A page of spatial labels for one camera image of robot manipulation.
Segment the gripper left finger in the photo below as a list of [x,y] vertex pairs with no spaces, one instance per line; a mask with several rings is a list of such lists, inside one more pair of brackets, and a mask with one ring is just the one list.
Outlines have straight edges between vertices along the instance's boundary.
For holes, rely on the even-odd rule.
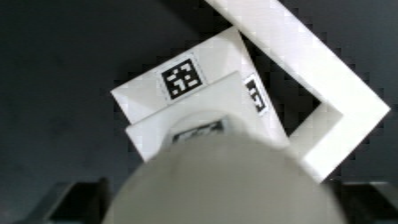
[[26,217],[12,224],[100,224],[108,205],[106,178],[56,183]]

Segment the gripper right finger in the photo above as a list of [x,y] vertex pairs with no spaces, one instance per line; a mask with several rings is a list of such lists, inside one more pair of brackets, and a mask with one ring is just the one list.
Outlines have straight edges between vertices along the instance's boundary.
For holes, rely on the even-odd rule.
[[386,182],[331,185],[347,224],[398,224],[398,187]]

